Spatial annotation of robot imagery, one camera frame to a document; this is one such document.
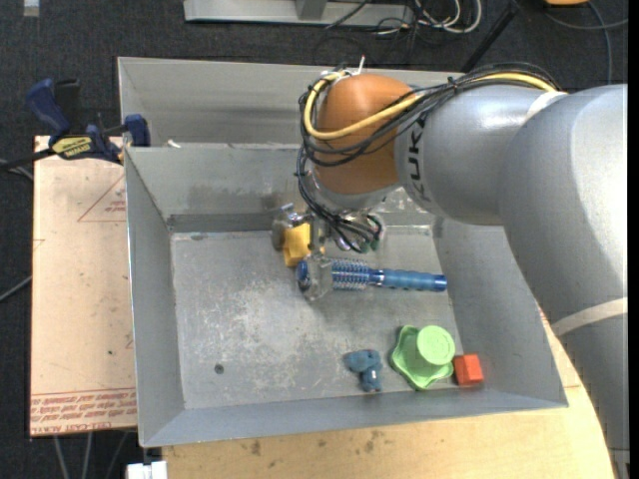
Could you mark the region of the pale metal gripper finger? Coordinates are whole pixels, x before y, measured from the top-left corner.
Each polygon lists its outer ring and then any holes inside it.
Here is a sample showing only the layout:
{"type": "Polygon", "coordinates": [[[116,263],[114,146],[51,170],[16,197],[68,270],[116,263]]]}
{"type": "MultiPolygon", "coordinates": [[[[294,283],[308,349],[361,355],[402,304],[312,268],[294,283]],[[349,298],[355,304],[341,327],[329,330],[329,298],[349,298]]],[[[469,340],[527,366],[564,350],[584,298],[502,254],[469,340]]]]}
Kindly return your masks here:
{"type": "Polygon", "coordinates": [[[299,262],[299,288],[304,297],[315,301],[332,289],[331,261],[311,254],[299,262]]]}
{"type": "Polygon", "coordinates": [[[275,250],[285,246],[286,232],[297,225],[297,213],[293,203],[281,206],[275,213],[271,226],[271,241],[275,250]]]}

